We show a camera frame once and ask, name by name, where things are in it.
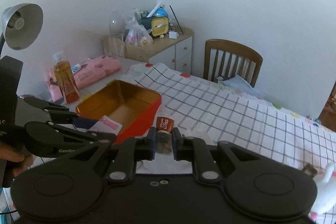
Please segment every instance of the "pink package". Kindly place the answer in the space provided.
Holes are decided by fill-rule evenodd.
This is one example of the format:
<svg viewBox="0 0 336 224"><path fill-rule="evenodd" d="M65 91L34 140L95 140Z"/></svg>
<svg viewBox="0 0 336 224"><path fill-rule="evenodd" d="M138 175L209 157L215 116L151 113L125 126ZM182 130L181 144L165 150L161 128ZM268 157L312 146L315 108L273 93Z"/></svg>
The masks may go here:
<svg viewBox="0 0 336 224"><path fill-rule="evenodd" d="M81 64L81 69L74 75L77 88L83 89L88 85L105 78L108 75L120 70L121 63L108 56L100 56L95 59L88 59ZM56 82L54 70L49 68L49 80L47 80L48 89L54 102L62 98Z"/></svg>

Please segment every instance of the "clear plastic bag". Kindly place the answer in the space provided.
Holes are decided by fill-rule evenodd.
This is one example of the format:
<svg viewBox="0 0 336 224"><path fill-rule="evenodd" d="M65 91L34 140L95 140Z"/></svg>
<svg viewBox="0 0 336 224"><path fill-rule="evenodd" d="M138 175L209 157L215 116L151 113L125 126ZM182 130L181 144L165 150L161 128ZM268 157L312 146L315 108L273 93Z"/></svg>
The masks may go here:
<svg viewBox="0 0 336 224"><path fill-rule="evenodd" d="M134 46L146 47L153 44L153 38L148 34L146 28L140 25L135 17L132 17L126 24L129 29L125 42Z"/></svg>

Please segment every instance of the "wooden cabinet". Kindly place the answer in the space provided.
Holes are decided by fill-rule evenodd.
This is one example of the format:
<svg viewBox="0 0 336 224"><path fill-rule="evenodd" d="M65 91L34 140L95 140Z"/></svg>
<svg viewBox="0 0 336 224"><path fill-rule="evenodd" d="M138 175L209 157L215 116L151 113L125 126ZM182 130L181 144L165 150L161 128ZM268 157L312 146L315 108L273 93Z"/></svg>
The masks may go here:
<svg viewBox="0 0 336 224"><path fill-rule="evenodd" d="M149 63L163 63L168 68L187 74L191 73L193 37L178 42L149 59Z"/></svg>
<svg viewBox="0 0 336 224"><path fill-rule="evenodd" d="M193 31L185 28L178 39L154 38L147 47L132 46L119 40L119 44L103 37L104 51L107 56L117 54L120 57L151 64L163 63L168 68L191 73L191 56L193 50Z"/></svg>
<svg viewBox="0 0 336 224"><path fill-rule="evenodd" d="M163 63L170 69L175 69L175 46L165 49L148 60L151 64Z"/></svg>

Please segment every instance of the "lamp arm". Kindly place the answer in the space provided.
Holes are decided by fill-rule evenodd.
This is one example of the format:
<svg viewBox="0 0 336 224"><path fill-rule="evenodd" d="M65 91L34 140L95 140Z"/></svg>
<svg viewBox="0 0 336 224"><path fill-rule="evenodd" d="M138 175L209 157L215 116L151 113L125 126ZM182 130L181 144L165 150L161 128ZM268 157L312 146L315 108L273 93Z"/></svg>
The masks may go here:
<svg viewBox="0 0 336 224"><path fill-rule="evenodd" d="M3 33L1 33L1 36L0 36L0 58L1 58L1 52L2 52L2 48L3 48L4 44L5 44L5 37L4 37Z"/></svg>

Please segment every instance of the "black cable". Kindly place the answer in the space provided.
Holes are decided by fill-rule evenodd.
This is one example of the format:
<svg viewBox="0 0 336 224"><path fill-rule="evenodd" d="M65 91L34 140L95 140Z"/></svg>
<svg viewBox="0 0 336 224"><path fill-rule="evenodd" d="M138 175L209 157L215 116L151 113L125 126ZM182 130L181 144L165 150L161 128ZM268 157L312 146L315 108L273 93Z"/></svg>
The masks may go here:
<svg viewBox="0 0 336 224"><path fill-rule="evenodd" d="M11 212L7 212L7 213L0 213L0 215L9 215L9 214L16 213L16 212L17 212L17 210L11 211Z"/></svg>
<svg viewBox="0 0 336 224"><path fill-rule="evenodd" d="M181 30L182 34L184 34L183 31L182 31L181 25L180 25L179 21L177 20L177 17L176 17L176 15L174 13L173 8L171 7L171 5L169 5L169 7L170 7L170 10L173 12L173 15L174 15L174 17L176 19L176 22L177 22L178 26L180 27L180 30Z"/></svg>
<svg viewBox="0 0 336 224"><path fill-rule="evenodd" d="M4 44L5 44L5 37L3 36L3 33L1 33L1 36L0 36L0 58L1 58L1 52L2 52L2 48L3 48Z"/></svg>

